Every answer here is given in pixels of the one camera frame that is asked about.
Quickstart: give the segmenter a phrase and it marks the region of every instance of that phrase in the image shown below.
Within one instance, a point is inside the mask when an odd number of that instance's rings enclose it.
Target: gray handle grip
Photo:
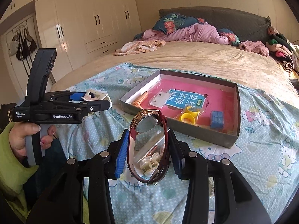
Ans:
[[[27,161],[30,166],[39,165],[42,157],[45,156],[45,149],[41,149],[40,139],[48,134],[51,125],[40,125],[40,132],[25,137]]]

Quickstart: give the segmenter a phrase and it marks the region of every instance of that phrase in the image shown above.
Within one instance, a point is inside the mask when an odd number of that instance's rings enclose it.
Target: orange spiral object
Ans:
[[[148,93],[147,91],[145,91],[140,97],[138,97],[133,103],[132,105],[141,108],[141,104],[142,102],[148,97]]]

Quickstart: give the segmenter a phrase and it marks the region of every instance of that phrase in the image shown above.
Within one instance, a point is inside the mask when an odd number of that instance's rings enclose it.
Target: metal bolt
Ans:
[[[189,152],[188,153],[188,155],[190,156],[190,157],[197,157],[197,153],[196,152]]]
[[[69,164],[69,165],[72,165],[72,164],[74,164],[76,162],[76,159],[74,159],[74,158],[70,158],[68,161],[67,161],[67,163]]]
[[[222,159],[222,163],[223,163],[224,165],[229,165],[231,162],[230,162],[230,160],[228,160],[227,158],[224,158],[224,159]]]
[[[107,151],[102,151],[102,152],[100,153],[100,155],[101,155],[101,157],[107,157],[107,156],[109,156],[109,152],[107,152]]]

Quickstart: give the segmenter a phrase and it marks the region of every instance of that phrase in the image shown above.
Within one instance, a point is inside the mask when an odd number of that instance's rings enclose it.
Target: cabinet handle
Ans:
[[[62,37],[64,37],[62,26],[60,26],[60,28],[61,28]]]
[[[56,28],[57,28],[57,33],[58,33],[58,36],[59,36],[59,38],[60,38],[59,29],[58,29],[58,27],[56,27]]]

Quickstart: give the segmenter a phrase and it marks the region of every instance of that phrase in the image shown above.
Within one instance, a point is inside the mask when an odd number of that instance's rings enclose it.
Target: fingernail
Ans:
[[[39,125],[33,125],[32,126],[32,129],[36,132],[39,132],[40,131],[40,126]]]

